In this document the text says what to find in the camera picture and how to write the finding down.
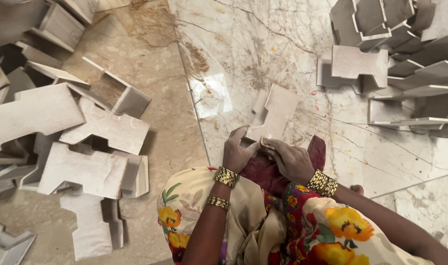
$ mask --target woman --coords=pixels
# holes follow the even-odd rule
[[[448,265],[429,233],[314,170],[305,149],[242,148],[246,130],[230,134],[222,168],[179,172],[157,200],[176,264]],[[281,198],[235,174],[261,148],[291,181]]]

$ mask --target yellow flower print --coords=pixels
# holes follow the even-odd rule
[[[328,228],[337,238],[368,241],[374,235],[374,228],[355,209],[331,207],[327,208],[324,214],[328,221]]]
[[[309,264],[369,265],[369,258],[356,255],[354,250],[344,248],[340,242],[319,243],[312,247],[307,256]]]
[[[296,204],[297,204],[297,199],[295,197],[293,197],[292,195],[289,196],[286,201],[288,201],[289,205],[292,208],[294,208],[296,206]]]
[[[302,192],[309,192],[309,190],[306,187],[301,186],[301,185],[296,185],[296,189],[298,189]]]
[[[287,213],[286,216],[290,222],[296,223],[296,218],[294,218],[294,216],[291,213]]]
[[[166,227],[178,227],[181,223],[181,212],[180,210],[175,210],[170,206],[163,207],[158,210],[158,216],[160,217],[160,220],[162,220],[162,223]]]

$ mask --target dust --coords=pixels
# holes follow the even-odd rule
[[[134,26],[129,33],[152,47],[166,47],[178,41],[175,18],[166,0],[132,0],[129,6]]]

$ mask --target gold bangle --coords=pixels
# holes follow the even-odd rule
[[[206,203],[210,204],[210,205],[214,205],[214,206],[219,206],[226,211],[229,210],[229,206],[230,206],[230,203],[228,201],[218,198],[218,197],[214,197],[214,196],[207,197]]]
[[[235,184],[239,180],[240,176],[227,168],[219,167],[219,170],[214,174],[214,180],[219,181],[222,184],[229,185],[231,188],[235,188]]]

